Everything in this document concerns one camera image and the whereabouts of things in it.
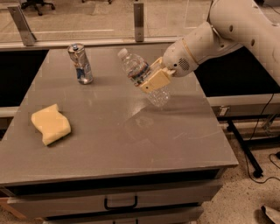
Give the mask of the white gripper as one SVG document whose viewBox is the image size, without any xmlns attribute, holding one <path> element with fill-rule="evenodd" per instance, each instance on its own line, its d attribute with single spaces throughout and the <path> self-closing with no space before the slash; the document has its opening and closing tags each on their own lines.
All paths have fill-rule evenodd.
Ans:
<svg viewBox="0 0 280 224">
<path fill-rule="evenodd" d="M 153 72 L 139 86 L 146 94 L 158 90 L 171 83 L 172 76 L 184 77 L 199 66 L 183 38 L 170 45 L 163 58 L 159 57 L 151 65 Z"/>
</svg>

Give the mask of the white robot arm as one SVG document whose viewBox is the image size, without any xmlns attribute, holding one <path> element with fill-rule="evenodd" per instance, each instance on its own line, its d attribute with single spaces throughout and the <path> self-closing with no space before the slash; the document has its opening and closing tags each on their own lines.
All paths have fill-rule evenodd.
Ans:
<svg viewBox="0 0 280 224">
<path fill-rule="evenodd" d="M 280 84 L 280 27 L 270 22 L 254 0 L 213 0 L 208 20 L 170 45 L 139 85 L 150 93 L 172 77 L 195 71 L 212 58 L 246 47 Z"/>
</svg>

